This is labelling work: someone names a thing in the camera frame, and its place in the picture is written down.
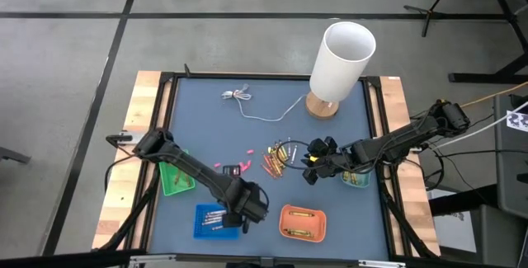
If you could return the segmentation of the black tripod stand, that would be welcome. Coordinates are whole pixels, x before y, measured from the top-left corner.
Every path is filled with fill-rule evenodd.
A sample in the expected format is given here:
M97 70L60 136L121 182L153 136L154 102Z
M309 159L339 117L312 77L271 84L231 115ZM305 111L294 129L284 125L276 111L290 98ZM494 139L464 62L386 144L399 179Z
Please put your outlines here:
M446 13L438 12L437 5L441 0L435 0L429 8L420 8L404 5L403 8L409 12L416 12L423 18L422 37L427 36L429 25L433 20L455 20L455 21L502 21L506 20L504 13Z

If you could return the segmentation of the black-and-white marker tag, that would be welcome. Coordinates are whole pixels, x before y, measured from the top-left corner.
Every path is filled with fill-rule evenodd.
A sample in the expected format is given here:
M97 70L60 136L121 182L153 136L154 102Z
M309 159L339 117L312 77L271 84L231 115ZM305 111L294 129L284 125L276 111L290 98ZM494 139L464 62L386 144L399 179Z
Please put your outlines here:
M508 128L528 133L528 115L508 110L506 122Z

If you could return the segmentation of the black table frame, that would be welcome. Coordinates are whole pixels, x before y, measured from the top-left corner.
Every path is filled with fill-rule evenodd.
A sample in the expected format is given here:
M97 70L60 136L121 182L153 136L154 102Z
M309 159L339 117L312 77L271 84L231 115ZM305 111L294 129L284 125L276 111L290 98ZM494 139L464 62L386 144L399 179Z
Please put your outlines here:
M187 78L184 73L160 73L141 71L137 74L132 97L130 98L129 109L125 125L127 129L136 129L140 124L146 125L166 125L171 131L172 116L175 110L178 83L181 79ZM193 73L191 78L195 79L229 79L229 80L266 80L266 81L306 81L309 84L309 77L306 75L286 75L286 74L262 74L262 73ZM365 108L370 126L370 136L377 133L375 127L375 107L372 99L375 97L375 86L371 79L362 78L357 84L362 85L365 96ZM390 215L388 208L384 205L380 192L380 182L384 179L383 174L376 173L370 179L370 184L375 183L379 190L379 200L381 213L384 220L384 233L389 257L391 256L411 256L414 253L410 241L403 237L398 228L396 220ZM158 205L158 199L163 194L160 188L156 188L153 193L153 203L148 207L142 228L139 231L139 245L149 250L150 240L153 232L153 221Z

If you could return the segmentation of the green plastic basket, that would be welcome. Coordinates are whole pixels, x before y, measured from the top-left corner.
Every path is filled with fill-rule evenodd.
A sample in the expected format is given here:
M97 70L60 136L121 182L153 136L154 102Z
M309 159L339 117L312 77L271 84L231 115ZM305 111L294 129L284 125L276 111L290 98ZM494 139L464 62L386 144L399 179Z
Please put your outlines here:
M180 194L184 191L193 190L196 187L195 179L190 176L191 187L187 188L185 177L184 177L185 172L180 170L178 167L168 162L160 162L158 166L159 166L160 177L161 177L161 182L162 182L163 194L165 196ZM180 180L177 186L175 186L174 180L175 180L175 175L177 174L178 170L180 170L182 174L181 174L181 177L180 177Z

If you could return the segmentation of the black floor stand foot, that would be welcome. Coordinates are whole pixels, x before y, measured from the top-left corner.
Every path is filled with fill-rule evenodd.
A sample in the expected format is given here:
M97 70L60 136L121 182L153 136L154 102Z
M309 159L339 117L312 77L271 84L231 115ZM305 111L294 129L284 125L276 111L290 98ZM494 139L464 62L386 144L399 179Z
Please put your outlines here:
M496 184L429 200L433 217L477 209L481 205L497 208Z

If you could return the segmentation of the blue-grey table mat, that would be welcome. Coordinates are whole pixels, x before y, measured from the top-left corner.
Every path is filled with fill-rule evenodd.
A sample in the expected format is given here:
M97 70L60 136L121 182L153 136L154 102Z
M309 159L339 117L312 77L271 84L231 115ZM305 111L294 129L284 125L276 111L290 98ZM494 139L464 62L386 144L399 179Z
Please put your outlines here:
M161 195L153 221L149 250L152 253L186 253L230 256L273 256L379 260L389 257L379 190L344 184L339 177L308 184L302 176L301 158L307 143L330 136L344 145L370 137L363 87L356 84L329 120L312 117L305 108L306 81L266 81L183 78L178 83L171 131L175 142L205 165L215 167L252 164L243 173L246 181L261 186L269 212L260 223L235 240L194 239L196 206L213 197L203 185L177 195ZM294 165L278 151L282 142ZM274 148L282 164L272 178L263 168L262 154ZM326 237L320 243L283 237L279 231L285 205L322 210L327 216Z

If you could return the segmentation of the grey cabinet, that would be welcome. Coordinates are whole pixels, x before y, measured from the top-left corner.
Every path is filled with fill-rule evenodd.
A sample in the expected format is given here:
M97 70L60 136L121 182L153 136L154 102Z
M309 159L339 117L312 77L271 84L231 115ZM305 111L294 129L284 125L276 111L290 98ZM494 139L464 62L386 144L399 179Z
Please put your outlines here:
M528 106L520 111L521 99L513 95L494 98L494 119L499 120L507 111L528 115ZM528 219L528 133L507 127L506 119L494 126L497 199L499 207L518 217Z

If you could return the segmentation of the white shade wooden-base lamp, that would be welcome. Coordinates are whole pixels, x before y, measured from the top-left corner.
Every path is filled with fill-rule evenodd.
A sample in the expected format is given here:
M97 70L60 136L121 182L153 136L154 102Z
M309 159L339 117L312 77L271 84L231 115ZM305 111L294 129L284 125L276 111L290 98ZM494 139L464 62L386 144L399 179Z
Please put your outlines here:
M307 112L320 120L336 115L376 51L374 35L363 25L341 21L323 34L309 79Z

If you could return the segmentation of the grey box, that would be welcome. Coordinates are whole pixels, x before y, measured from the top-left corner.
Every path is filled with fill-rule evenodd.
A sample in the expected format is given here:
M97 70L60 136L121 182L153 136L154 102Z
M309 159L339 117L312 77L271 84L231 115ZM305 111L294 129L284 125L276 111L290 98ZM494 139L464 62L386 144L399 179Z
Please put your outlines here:
M487 205L471 210L477 262L517 268L528 220Z

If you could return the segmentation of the black stand base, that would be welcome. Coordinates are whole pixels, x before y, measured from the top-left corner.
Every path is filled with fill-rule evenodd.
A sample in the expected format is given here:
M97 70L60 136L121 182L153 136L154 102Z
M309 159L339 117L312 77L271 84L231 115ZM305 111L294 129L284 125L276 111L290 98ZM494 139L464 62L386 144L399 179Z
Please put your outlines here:
M449 73L449 82L490 84L519 84L528 82L528 74L518 74L522 69L528 68L528 39L522 33L516 16L507 4L507 0L497 0L497 2L502 9L503 16L521 43L523 53L495 73Z

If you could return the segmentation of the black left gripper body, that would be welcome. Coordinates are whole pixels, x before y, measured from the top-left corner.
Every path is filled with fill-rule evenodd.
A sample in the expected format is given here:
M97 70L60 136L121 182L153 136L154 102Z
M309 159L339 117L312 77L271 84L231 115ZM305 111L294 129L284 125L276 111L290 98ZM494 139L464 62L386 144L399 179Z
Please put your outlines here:
M268 213L269 200L262 188L253 181L241 177L239 165L223 166L223 174L229 182L222 188L222 204L227 209L223 215L224 228L241 228L247 233L250 223L261 222Z

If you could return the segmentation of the orange plastic basket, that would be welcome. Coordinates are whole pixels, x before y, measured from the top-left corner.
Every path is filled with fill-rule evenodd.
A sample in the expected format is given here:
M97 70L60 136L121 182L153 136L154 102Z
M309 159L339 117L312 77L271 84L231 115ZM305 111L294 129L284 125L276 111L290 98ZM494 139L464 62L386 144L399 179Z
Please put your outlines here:
M306 212L315 214L314 217L300 217L289 215L290 211ZM287 235L285 228L310 231L313 237L296 237ZM306 209L293 205L285 205L280 212L279 231L283 237L297 239L306 242L320 243L326 237L327 216L322 210Z

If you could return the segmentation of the blue plastic basket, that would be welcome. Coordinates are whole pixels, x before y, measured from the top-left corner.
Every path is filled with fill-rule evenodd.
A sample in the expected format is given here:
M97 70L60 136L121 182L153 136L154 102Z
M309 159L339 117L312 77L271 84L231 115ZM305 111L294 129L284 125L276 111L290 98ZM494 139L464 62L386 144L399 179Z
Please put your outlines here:
M195 221L194 221L194 239L203 240L234 240L238 239L239 228L224 228L219 230L212 230L215 226L223 226L223 222L203 225L204 217L207 212L226 209L220 205L214 204L199 204L196 206Z

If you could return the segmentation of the teal plastic basket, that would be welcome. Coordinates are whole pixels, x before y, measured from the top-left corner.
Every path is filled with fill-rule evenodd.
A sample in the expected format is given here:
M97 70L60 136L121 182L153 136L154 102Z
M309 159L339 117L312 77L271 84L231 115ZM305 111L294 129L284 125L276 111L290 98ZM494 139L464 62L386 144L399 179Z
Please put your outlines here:
M343 179L343 172L340 174L340 178L341 178L341 181L343 183L345 183L346 185L348 185L348 186L352 186L352 187L356 187L356 188L366 188L370 184L370 175L371 175L372 170L373 170L373 168L369 167L369 168L366 168L366 169L357 169L357 170L353 170L353 171L345 171L345 172L349 172L350 173L350 181L349 182L346 182ZM351 174L352 173L356 174L356 177L357 177L357 184L356 185L351 182Z

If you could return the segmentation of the black frame crossbar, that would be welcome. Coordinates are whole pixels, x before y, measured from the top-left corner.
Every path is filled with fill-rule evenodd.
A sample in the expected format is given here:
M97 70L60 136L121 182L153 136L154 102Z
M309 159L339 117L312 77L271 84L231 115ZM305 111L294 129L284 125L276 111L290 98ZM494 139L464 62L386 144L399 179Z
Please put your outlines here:
M323 265L366 268L507 268L470 262L448 261L440 258L391 256L387 261L339 260L323 258L270 256L216 256L199 254L148 254L144 250L96 251L52 256L32 256L0 260L0 268L108 268L112 266L140 266L155 262L232 262L277 265Z

